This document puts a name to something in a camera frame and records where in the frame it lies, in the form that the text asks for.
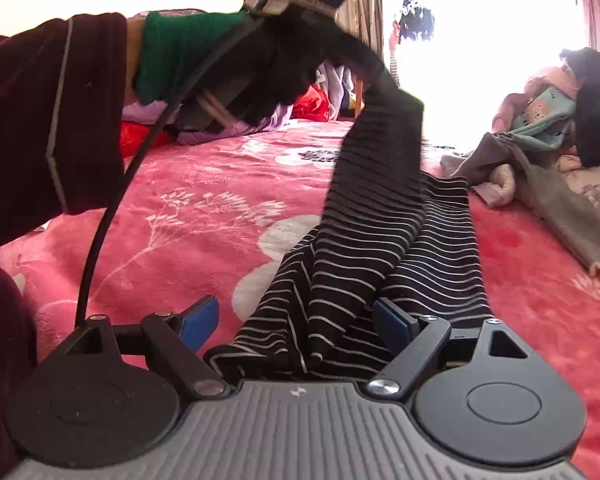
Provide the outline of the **maroon velvet sleeve forearm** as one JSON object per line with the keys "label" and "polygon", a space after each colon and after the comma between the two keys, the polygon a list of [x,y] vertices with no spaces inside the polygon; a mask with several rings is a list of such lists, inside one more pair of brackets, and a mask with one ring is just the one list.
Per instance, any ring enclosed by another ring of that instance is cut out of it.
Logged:
{"label": "maroon velvet sleeve forearm", "polygon": [[[0,36],[0,247],[60,214],[102,208],[117,191],[127,39],[117,13]],[[35,367],[35,338],[0,268],[0,477],[18,460],[4,413]]]}

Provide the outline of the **black gloved hand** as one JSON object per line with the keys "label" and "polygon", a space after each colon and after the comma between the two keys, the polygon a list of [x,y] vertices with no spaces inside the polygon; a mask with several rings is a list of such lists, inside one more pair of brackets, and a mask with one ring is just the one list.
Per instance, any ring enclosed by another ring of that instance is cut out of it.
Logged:
{"label": "black gloved hand", "polygon": [[277,105],[303,96],[324,62],[349,67],[371,87],[390,79],[369,46],[325,15],[295,8],[257,23],[189,92],[182,103],[184,112],[196,115],[186,119],[189,125],[237,119],[256,126]]}

